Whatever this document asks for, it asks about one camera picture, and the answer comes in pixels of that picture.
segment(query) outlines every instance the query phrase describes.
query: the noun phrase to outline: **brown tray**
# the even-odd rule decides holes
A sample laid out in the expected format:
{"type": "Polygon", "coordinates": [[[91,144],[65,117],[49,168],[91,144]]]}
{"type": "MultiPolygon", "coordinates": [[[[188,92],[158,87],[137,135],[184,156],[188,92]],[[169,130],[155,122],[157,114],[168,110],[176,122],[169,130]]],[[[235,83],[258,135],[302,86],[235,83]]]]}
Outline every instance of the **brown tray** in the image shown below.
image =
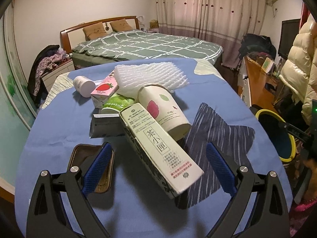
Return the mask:
{"type": "MultiPolygon", "coordinates": [[[[95,155],[100,148],[101,146],[78,144],[72,152],[67,169],[70,169],[73,166],[80,166],[86,160],[86,158],[95,155]]],[[[110,188],[114,157],[115,153],[114,151],[112,151],[112,156],[109,164],[104,171],[101,179],[99,180],[99,183],[95,189],[95,193],[104,193],[110,188]]]]}

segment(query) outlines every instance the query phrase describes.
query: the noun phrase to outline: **metal screw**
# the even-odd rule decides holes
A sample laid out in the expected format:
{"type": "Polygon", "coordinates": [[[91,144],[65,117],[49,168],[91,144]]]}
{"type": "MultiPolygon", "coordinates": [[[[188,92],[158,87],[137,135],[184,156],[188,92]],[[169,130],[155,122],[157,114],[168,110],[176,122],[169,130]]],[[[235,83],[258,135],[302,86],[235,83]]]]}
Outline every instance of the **metal screw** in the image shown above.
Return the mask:
{"type": "Polygon", "coordinates": [[[240,171],[246,173],[249,169],[246,166],[240,166],[240,171]]]}
{"type": "Polygon", "coordinates": [[[272,176],[272,177],[276,177],[276,176],[277,176],[277,174],[276,174],[276,172],[271,171],[271,172],[270,172],[270,176],[272,176]]]}
{"type": "Polygon", "coordinates": [[[79,167],[78,166],[73,166],[71,169],[70,169],[70,171],[72,172],[72,173],[75,173],[75,172],[77,172],[79,170],[79,167]]]}
{"type": "Polygon", "coordinates": [[[47,176],[48,172],[46,170],[41,172],[41,176],[47,176]]]}

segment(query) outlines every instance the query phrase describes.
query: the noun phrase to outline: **plaid comforter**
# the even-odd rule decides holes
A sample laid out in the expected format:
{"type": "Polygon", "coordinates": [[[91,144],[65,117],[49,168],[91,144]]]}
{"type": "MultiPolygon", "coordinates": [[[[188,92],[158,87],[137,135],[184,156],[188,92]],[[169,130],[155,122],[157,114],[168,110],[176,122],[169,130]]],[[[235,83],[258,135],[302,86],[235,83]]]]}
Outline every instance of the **plaid comforter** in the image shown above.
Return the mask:
{"type": "Polygon", "coordinates": [[[223,49],[220,45],[197,38],[129,30],[83,42],[73,51],[116,61],[185,57],[207,59],[214,65],[223,49]]]}

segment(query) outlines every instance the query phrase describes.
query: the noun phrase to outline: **bed headboard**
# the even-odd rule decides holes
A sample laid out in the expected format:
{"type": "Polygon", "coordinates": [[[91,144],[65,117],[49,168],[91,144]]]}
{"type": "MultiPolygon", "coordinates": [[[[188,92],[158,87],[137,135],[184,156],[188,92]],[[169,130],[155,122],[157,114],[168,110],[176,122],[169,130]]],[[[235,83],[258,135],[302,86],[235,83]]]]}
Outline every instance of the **bed headboard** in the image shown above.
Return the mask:
{"type": "Polygon", "coordinates": [[[104,27],[105,27],[106,32],[109,34],[113,30],[112,30],[110,24],[108,24],[108,23],[111,21],[122,20],[122,19],[126,19],[128,24],[133,29],[140,29],[136,16],[116,17],[116,18],[110,18],[110,19],[95,20],[95,21],[88,22],[88,23],[82,23],[82,24],[79,24],[77,26],[74,26],[74,27],[71,27],[71,28],[68,28],[68,29],[61,31],[62,48],[69,54],[72,52],[72,49],[74,47],[76,47],[78,44],[80,44],[82,42],[85,42],[86,37],[85,37],[84,31],[83,31],[83,27],[87,27],[87,26],[102,22],[104,27]]]}

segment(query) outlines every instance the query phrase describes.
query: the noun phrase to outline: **paper cup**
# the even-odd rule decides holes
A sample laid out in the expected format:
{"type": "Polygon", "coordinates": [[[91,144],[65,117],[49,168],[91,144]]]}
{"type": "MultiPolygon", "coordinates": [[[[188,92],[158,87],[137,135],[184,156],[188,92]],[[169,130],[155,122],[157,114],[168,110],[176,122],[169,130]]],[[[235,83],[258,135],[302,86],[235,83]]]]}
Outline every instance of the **paper cup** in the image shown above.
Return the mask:
{"type": "Polygon", "coordinates": [[[103,105],[101,113],[119,113],[124,108],[134,104],[134,99],[114,93],[103,105]]]}
{"type": "Polygon", "coordinates": [[[180,140],[189,132],[189,121],[170,92],[163,86],[151,85],[141,88],[138,100],[174,140],[180,140]]]}
{"type": "Polygon", "coordinates": [[[90,97],[90,93],[96,88],[96,84],[85,76],[77,76],[73,84],[78,93],[83,97],[90,97]]]}

